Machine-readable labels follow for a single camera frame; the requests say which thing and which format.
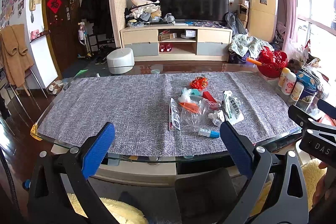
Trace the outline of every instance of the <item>glass table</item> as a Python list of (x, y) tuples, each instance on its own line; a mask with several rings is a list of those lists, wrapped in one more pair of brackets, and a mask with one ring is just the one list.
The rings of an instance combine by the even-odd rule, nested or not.
[[(260, 74), (258, 68), (255, 65), (237, 65), (237, 64), (221, 64), (219, 62), (195, 62), (188, 63), (183, 61), (174, 61), (174, 64), (167, 61), (163, 64), (155, 64), (155, 65), (147, 65), (146, 62), (143, 65), (135, 65), (130, 71), (122, 74), (122, 75), (143, 75), (143, 74), (151, 74), (151, 73), (202, 73), (202, 72), (238, 72), (238, 71), (246, 71), (246, 72), (254, 72), (259, 73), (261, 77), (265, 80), (268, 80), (267, 83), (269, 85), (273, 85), (275, 91), (279, 94), (279, 96), (289, 105), (288, 102), (289, 96), (284, 96), (281, 91), (277, 89), (277, 80), (270, 80)], [(66, 79), (67, 83), (65, 84), (63, 90), (55, 97), (52, 103), (47, 107), (44, 113), (37, 121), (37, 130), (34, 131), (37, 137), (46, 140), (48, 142), (54, 143), (58, 146), (70, 149), (73, 145), (64, 143), (59, 140), (55, 140), (53, 138), (47, 137), (43, 134), (38, 133), (38, 127), (40, 126), (43, 119), (52, 109), (52, 107), (62, 98), (64, 92), (71, 86), (73, 80), (79, 78), (87, 78), (87, 77), (113, 77), (107, 67), (105, 65), (93, 65), (88, 67), (86, 70), (80, 71), (74, 78)], [(316, 118), (322, 117), (320, 111), (316, 111), (316, 104), (312, 104), (308, 111), (313, 112)], [(302, 136), (301, 130), (297, 130), (291, 133), (286, 133), (282, 135), (275, 136), (273, 138), (264, 140), (255, 145), (264, 146), (270, 152), (274, 152), (279, 150), (280, 148), (291, 144), (297, 140), (299, 140)], [(105, 156), (105, 160), (123, 160), (123, 161), (134, 161), (134, 162), (147, 162), (147, 163), (158, 163), (158, 162), (179, 162), (179, 163), (188, 163), (194, 161), (211, 161), (211, 160), (221, 160), (221, 166), (229, 167), (233, 165), (231, 157), (229, 156), (227, 151), (205, 154), (205, 155), (190, 155), (190, 156), (180, 156), (180, 157), (145, 157), (145, 156), (134, 156), (134, 155), (117, 155), (112, 153), (107, 153)]]

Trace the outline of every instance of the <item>round stool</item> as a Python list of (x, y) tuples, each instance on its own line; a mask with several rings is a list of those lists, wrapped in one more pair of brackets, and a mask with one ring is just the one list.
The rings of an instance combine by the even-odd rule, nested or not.
[(130, 71), (134, 66), (134, 55), (131, 48), (119, 48), (107, 55), (110, 73), (122, 74)]

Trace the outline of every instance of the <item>window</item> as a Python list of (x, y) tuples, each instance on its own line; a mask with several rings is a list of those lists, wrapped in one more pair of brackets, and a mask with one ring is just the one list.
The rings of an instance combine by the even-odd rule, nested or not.
[(336, 52), (336, 0), (297, 0), (298, 43), (310, 39), (311, 55), (321, 59), (319, 71), (336, 80), (333, 54)]

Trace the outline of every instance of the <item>white bottle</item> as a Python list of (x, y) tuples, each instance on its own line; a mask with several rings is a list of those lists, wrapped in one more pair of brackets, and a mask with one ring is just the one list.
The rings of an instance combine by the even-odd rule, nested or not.
[(283, 84), (284, 84), (284, 82), (285, 82), (285, 80), (286, 80), (286, 75), (289, 74), (290, 72), (291, 72), (291, 71), (290, 71), (289, 68), (283, 68), (283, 69), (282, 69), (281, 75), (280, 75), (280, 77), (279, 77), (279, 82), (278, 82), (278, 86), (279, 86), (280, 88), (282, 88), (282, 86), (283, 86)]
[(281, 88), (281, 91), (285, 95), (290, 95), (293, 90), (294, 84), (296, 81), (296, 75), (292, 72), (286, 75), (286, 80)]
[(293, 92), (291, 94), (291, 99), (294, 102), (297, 102), (299, 100), (304, 88), (305, 88), (305, 86), (302, 83), (296, 82), (296, 84), (293, 88)]

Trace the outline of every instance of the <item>blue gripper pad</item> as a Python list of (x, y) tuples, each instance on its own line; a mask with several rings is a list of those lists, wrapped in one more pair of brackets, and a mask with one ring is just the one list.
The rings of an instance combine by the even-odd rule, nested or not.
[(233, 162), (238, 168), (240, 174), (251, 179), (253, 175), (252, 158), (238, 138), (238, 133), (234, 132), (232, 125), (225, 121), (220, 126), (220, 137), (225, 144)]
[(336, 108), (328, 104), (325, 100), (318, 100), (317, 107), (319, 108), (319, 110), (322, 110), (325, 114), (327, 114), (330, 118), (336, 119)]
[(97, 136), (97, 139), (83, 157), (82, 172), (85, 179), (88, 179), (90, 176), (96, 173), (99, 165), (110, 148), (115, 138), (115, 129), (113, 123), (107, 122), (99, 131)]

